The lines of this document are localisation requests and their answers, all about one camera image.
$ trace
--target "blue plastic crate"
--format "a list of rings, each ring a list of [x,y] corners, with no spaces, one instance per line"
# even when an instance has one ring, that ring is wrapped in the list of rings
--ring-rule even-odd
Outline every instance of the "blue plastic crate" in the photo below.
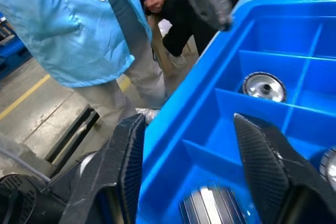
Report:
[[[31,54],[18,37],[0,46],[0,80],[30,58]]]
[[[260,223],[244,179],[234,112],[277,125],[317,163],[336,144],[336,3],[309,1],[246,3],[232,32],[213,41],[146,131],[138,223],[182,223],[183,197],[212,184],[231,188],[248,223]],[[276,75],[287,102],[239,93],[254,71]]]

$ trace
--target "silver metal part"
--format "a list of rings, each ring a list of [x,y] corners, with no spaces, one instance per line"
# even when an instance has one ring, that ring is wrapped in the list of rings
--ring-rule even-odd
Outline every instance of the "silver metal part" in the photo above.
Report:
[[[180,204],[185,224],[246,223],[233,193],[227,189],[203,187],[193,191]]]
[[[254,72],[249,74],[243,83],[243,93],[251,97],[259,97],[275,102],[286,101],[284,84],[272,74]]]
[[[320,173],[322,177],[336,191],[336,149],[329,149],[324,153],[320,165]]]
[[[159,114],[160,110],[154,109],[135,109],[137,113],[143,114],[146,118],[146,124],[151,124],[156,116]]]
[[[88,165],[88,163],[93,159],[93,157],[95,156],[95,152],[91,153],[90,155],[88,155],[87,157],[85,157],[82,161],[82,163],[80,164],[78,170],[79,170],[79,177],[82,176],[85,167]]]

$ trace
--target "concrete floor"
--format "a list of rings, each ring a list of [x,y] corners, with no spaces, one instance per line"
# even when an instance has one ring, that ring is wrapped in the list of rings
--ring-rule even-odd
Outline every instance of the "concrete floor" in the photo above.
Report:
[[[164,35],[170,24],[163,20],[159,26]],[[167,88],[172,92],[198,58],[192,38],[189,45],[193,53],[185,54],[187,66],[176,69],[166,79]],[[136,107],[146,107],[132,84],[124,93]],[[36,60],[31,59],[0,81],[0,132],[12,141],[25,143],[37,156],[44,158],[86,105],[85,99],[49,78]],[[112,133],[98,120],[72,159],[99,149]]]

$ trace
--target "crate compartment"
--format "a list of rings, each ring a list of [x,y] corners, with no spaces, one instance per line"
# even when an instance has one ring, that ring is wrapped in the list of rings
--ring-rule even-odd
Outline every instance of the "crate compartment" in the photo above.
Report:
[[[198,109],[196,108],[194,114],[195,116],[184,132],[182,139],[203,145],[221,119],[215,90],[209,93],[202,105]]]
[[[311,59],[297,105],[336,113],[336,61]]]
[[[293,148],[304,158],[311,159],[336,145],[334,116],[294,108],[285,135]]]
[[[321,34],[313,53],[314,57],[336,59],[336,50],[334,46],[335,31],[336,17],[323,19]]]
[[[307,56],[318,27],[315,18],[259,17],[241,49]]]
[[[232,175],[229,180],[225,179],[227,174]],[[152,178],[140,201],[138,214],[143,219],[150,216],[151,223],[162,223],[164,220],[165,223],[182,224],[178,205],[191,191],[203,186],[230,188],[236,182],[240,183],[239,188],[235,189],[237,203],[244,204],[249,195],[244,189],[244,172],[240,165],[193,142],[179,142],[160,167],[159,173]]]
[[[287,91],[287,103],[293,103],[302,70],[308,58],[290,57],[277,54],[261,54],[240,50],[230,60],[223,71],[217,87],[239,92],[244,78],[253,72],[267,72],[279,78]]]
[[[225,155],[231,162],[240,165],[240,154],[233,122],[234,113],[264,119],[281,129],[290,107],[284,103],[271,102],[223,90],[216,90],[216,93],[221,119],[210,135],[206,148],[220,156]]]

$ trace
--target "metal pulley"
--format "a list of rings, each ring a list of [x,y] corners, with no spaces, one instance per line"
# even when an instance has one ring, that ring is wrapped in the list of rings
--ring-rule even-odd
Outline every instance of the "metal pulley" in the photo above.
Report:
[[[193,191],[180,203],[185,224],[245,224],[233,192],[225,188],[203,187]]]
[[[320,165],[320,173],[324,180],[336,191],[336,149],[324,153]]]
[[[243,93],[275,102],[286,101],[286,88],[277,77],[266,72],[253,72],[245,77]]]

